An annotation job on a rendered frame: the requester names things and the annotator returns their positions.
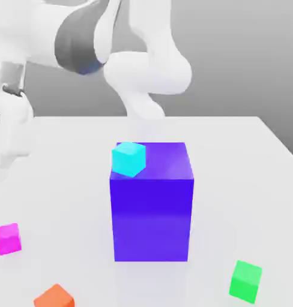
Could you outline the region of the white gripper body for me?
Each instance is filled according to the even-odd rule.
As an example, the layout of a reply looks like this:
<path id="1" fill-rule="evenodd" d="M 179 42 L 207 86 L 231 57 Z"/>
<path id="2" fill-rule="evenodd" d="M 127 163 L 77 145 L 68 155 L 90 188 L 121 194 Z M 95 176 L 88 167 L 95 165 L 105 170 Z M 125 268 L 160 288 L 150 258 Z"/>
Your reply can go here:
<path id="1" fill-rule="evenodd" d="M 25 94 L 0 94 L 0 177 L 18 158 L 32 151 L 34 112 Z"/>

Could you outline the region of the large blue box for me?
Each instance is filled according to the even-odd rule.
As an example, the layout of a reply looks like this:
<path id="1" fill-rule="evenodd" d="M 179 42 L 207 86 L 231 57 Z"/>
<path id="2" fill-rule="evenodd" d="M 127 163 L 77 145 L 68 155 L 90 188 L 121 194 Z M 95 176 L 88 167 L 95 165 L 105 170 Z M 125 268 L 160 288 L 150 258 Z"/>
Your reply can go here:
<path id="1" fill-rule="evenodd" d="M 145 169 L 110 174 L 115 261 L 187 261 L 195 180 L 186 145 L 144 145 Z"/>

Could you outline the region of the small orange cube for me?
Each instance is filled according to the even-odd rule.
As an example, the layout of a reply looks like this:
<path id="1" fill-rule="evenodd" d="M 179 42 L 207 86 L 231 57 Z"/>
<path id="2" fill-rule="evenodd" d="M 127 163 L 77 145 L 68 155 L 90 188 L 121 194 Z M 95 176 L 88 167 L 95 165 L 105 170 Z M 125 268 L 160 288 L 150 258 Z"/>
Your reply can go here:
<path id="1" fill-rule="evenodd" d="M 59 284 L 55 284 L 34 299 L 35 307 L 75 307 L 74 298 Z"/>

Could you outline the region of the small cyan cube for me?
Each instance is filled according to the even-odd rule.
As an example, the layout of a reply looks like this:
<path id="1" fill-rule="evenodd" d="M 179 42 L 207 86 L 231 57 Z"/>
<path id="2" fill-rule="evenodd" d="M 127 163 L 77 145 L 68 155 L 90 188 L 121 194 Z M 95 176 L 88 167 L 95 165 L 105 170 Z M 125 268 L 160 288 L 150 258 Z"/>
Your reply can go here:
<path id="1" fill-rule="evenodd" d="M 135 142 L 122 142 L 112 149 L 112 171 L 135 177 L 146 167 L 146 146 Z"/>

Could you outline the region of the small green cube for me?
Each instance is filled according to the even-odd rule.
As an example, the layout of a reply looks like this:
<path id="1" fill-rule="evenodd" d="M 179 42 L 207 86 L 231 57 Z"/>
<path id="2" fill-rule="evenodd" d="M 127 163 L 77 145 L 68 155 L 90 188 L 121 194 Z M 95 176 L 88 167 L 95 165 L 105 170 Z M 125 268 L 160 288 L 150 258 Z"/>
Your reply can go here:
<path id="1" fill-rule="evenodd" d="M 232 274 L 229 294 L 254 304 L 261 280 L 262 268 L 238 260 Z"/>

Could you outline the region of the small magenta cube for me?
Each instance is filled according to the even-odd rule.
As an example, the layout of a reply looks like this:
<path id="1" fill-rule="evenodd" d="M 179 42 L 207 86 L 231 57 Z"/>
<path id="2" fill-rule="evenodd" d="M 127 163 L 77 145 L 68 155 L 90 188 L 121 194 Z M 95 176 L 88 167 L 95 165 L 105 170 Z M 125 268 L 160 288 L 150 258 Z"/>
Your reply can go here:
<path id="1" fill-rule="evenodd" d="M 0 255 L 21 251 L 22 244 L 17 223 L 0 226 Z"/>

